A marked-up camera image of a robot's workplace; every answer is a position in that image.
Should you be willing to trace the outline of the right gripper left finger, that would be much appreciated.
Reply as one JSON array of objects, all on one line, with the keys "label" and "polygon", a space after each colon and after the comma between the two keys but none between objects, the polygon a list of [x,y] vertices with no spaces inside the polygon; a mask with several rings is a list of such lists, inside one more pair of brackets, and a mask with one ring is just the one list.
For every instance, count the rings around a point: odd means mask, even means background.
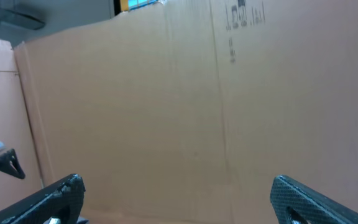
[{"label": "right gripper left finger", "polygon": [[76,224],[85,197],[85,184],[78,174],[70,174],[48,187],[0,211],[0,224],[46,223],[57,218]]}]

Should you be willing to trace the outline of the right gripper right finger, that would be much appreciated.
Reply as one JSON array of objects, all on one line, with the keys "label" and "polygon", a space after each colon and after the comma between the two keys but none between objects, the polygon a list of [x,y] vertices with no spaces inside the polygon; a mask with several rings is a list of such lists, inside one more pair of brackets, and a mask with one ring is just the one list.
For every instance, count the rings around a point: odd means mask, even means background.
[{"label": "right gripper right finger", "polygon": [[358,224],[358,213],[287,175],[274,178],[270,203],[279,224]]}]

